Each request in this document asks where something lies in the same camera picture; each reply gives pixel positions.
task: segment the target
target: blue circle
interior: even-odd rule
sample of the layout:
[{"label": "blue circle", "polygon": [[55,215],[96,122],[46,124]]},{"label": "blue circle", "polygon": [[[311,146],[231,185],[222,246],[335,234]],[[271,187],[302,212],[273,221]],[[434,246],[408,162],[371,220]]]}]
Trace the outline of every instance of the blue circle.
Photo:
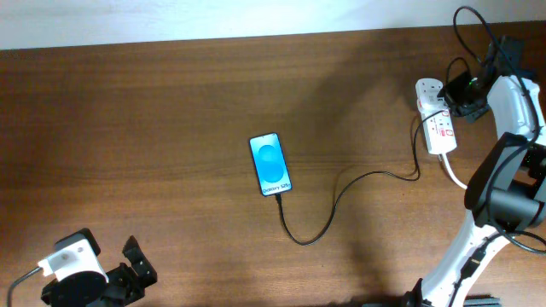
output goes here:
[{"label": "blue circle", "polygon": [[270,183],[281,180],[284,175],[284,170],[282,165],[277,162],[280,157],[278,150],[271,145],[264,145],[259,149],[258,156],[260,157],[260,177]]}]

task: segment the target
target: white wall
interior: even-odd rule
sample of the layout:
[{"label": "white wall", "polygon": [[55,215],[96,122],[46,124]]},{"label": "white wall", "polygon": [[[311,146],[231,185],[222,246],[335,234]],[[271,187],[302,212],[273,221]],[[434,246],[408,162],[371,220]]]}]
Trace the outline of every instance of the white wall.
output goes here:
[{"label": "white wall", "polygon": [[442,26],[462,4],[546,20],[545,0],[0,0],[0,49]]}]

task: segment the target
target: power socket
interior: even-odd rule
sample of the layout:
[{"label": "power socket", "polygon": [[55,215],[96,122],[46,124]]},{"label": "power socket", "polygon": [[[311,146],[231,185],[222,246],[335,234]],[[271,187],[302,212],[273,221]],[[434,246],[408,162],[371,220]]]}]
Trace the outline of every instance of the power socket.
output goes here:
[{"label": "power socket", "polygon": [[423,123],[430,154],[447,154],[457,148],[450,110],[445,106],[444,98],[437,97],[443,86],[441,81],[433,78],[420,79],[415,85],[417,108],[421,113],[421,120],[444,110]]}]

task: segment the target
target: blue phone screen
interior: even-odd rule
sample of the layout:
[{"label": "blue phone screen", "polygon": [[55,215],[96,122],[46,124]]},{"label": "blue phone screen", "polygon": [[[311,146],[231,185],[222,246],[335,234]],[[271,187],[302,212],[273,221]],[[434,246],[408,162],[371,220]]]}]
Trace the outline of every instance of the blue phone screen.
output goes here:
[{"label": "blue phone screen", "polygon": [[292,189],[287,164],[282,154],[279,136],[271,133],[250,140],[260,189],[269,196]]}]

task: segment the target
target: brown wooden tabletop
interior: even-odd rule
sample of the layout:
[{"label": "brown wooden tabletop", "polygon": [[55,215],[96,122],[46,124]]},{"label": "brown wooden tabletop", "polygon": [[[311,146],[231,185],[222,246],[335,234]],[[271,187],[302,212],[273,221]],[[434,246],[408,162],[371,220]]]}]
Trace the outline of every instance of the brown wooden tabletop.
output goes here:
[{"label": "brown wooden tabletop", "polygon": [[[493,27],[525,39],[522,66],[540,78],[545,29]],[[462,35],[486,52],[480,26]],[[139,240],[159,282],[134,306],[320,305],[403,294],[438,264],[464,216],[464,191],[422,136],[420,181],[362,180],[308,247],[288,239],[275,200],[258,191],[247,141],[281,136],[293,181],[283,196],[288,226],[311,238],[328,218],[334,187],[365,171],[411,173],[415,82],[444,80],[460,55],[471,62],[450,27],[1,52],[0,299],[57,240],[83,227],[105,270],[126,262],[130,235]],[[467,182],[496,141],[495,125],[488,113],[454,126],[450,162]],[[508,307],[543,305],[545,264],[509,246],[471,293]],[[20,285],[14,306],[43,305],[49,280]]]}]

